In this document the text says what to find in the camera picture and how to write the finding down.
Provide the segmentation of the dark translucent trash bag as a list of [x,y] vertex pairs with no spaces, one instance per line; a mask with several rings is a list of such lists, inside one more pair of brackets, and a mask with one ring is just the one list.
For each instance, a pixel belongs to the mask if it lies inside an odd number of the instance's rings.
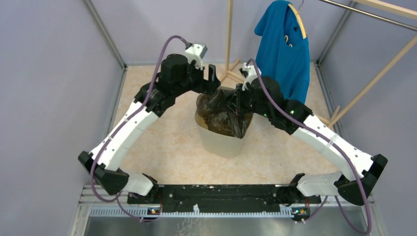
[[196,99],[196,111],[209,131],[242,139],[252,121],[253,113],[236,115],[228,105],[233,95],[234,91],[228,88],[219,88],[212,95],[200,94]]

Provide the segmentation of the cream plastic trash bin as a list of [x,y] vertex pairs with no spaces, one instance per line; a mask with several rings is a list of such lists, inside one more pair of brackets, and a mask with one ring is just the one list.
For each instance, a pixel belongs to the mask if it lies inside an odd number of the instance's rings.
[[246,135],[244,138],[239,139],[209,131],[207,125],[204,123],[203,118],[198,116],[197,111],[195,111],[194,119],[197,124],[200,138],[205,150],[227,158],[236,157],[240,153],[245,142]]

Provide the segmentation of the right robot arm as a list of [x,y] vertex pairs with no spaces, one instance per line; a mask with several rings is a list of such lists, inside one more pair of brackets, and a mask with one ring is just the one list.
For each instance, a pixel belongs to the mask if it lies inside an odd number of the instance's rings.
[[296,175],[291,182],[293,186],[288,189],[289,198],[301,203],[315,195],[337,196],[354,205],[364,205],[387,165],[387,158],[359,150],[322,123],[302,102],[285,99],[277,81],[269,77],[262,79],[273,102],[284,114],[265,95],[258,79],[236,85],[229,102],[232,111],[237,115],[255,113],[266,117],[275,128],[311,145],[338,168],[331,174]]

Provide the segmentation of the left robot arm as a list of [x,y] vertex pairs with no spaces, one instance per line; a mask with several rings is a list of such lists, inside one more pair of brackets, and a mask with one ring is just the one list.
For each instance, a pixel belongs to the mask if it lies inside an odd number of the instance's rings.
[[128,150],[140,135],[167,109],[174,106],[176,98],[193,91],[212,95],[220,86],[216,67],[198,67],[196,60],[181,54],[170,54],[157,68],[155,78],[143,85],[135,95],[127,112],[109,135],[93,150],[82,151],[79,162],[107,194],[114,196],[122,191],[138,194],[145,203],[157,199],[156,180],[146,174],[129,175],[120,169]]

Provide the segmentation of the blue t-shirt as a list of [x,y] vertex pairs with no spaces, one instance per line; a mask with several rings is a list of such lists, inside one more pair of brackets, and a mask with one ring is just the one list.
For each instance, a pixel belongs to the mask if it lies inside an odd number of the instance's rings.
[[310,83],[308,37],[302,38],[290,2],[272,2],[257,23],[261,37],[256,63],[263,76],[276,80],[284,98],[305,103]]

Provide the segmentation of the wooden clothes hanger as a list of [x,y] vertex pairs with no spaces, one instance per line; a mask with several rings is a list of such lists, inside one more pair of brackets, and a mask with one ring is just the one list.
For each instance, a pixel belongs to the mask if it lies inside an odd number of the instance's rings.
[[294,16],[297,20],[298,27],[299,27],[300,33],[302,35],[302,38],[306,39],[307,34],[306,34],[305,27],[304,27],[303,21],[300,17],[300,14],[299,14],[298,10],[291,3],[289,3],[288,6],[292,10],[292,12],[293,12],[293,14],[294,14]]

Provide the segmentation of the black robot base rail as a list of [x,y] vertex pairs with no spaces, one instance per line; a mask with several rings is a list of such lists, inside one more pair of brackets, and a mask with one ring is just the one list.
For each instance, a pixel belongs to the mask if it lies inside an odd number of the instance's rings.
[[305,197],[294,186],[275,184],[161,185],[150,196],[130,194],[130,205],[157,205],[163,213],[262,213],[279,212],[281,206],[303,204]]

